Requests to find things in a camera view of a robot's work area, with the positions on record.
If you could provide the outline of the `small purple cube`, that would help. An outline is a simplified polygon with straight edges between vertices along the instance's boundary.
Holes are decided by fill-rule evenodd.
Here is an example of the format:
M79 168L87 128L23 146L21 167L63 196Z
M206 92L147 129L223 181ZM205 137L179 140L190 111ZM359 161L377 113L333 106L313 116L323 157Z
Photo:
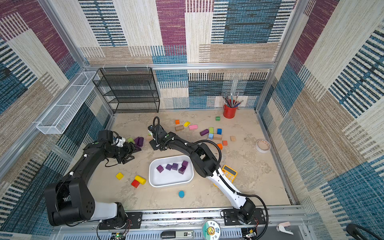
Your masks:
M158 171L159 173L162 173L162 172L164 171L163 166L162 166L162 165L157 166L157 171Z

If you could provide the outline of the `purple cube cluster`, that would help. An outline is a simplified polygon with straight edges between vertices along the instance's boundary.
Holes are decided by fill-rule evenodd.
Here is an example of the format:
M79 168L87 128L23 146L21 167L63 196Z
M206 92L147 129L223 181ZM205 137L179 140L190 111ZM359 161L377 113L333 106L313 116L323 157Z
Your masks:
M180 174L183 175L185 173L186 169L187 169L186 167L181 167L178 171Z

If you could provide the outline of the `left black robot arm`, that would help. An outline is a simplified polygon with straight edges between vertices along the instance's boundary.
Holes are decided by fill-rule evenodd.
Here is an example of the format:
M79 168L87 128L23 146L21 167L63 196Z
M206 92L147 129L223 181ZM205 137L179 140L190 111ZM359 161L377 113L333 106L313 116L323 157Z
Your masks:
M128 217L121 203L95 201L88 188L97 166L108 159L126 164L141 151L135 142L126 142L118 133L103 130L98 139L87 144L73 168L57 183L45 188L48 219L51 226L74 227L88 221L101 221L111 228L122 228Z

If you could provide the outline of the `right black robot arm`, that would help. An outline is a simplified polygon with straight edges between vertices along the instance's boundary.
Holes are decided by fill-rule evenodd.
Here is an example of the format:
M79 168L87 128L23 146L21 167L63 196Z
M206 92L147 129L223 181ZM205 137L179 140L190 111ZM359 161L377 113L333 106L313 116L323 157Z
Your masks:
M154 150L165 151L172 149L188 156L195 171L203 178L209 179L214 183L238 211L237 219L239 223L248 225L254 220L256 205L251 198L258 199L264 209L265 226L269 224L268 208L265 202L258 195L248 195L241 193L224 175L220 168L222 152L216 143L210 140L199 140L194 143L180 138L173 132L166 132L160 124L160 118L154 117L153 123L148 127L153 137L150 144Z

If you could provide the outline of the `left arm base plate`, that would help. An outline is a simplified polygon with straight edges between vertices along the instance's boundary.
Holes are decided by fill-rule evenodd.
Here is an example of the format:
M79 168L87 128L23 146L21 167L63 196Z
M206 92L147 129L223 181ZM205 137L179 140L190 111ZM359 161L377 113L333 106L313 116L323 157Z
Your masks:
M98 226L98 230L125 230L139 229L142 224L143 212L128 212L124 217L117 216L114 219L104 220Z

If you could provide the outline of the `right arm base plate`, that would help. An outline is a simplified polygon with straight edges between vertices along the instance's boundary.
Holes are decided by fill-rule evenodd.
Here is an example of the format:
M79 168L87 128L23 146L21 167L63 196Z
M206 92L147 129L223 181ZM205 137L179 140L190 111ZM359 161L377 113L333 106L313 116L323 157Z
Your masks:
M235 225L264 225L266 215L261 208L256 208L252 215L247 215L244 211L237 209L224 209L220 212L226 226Z

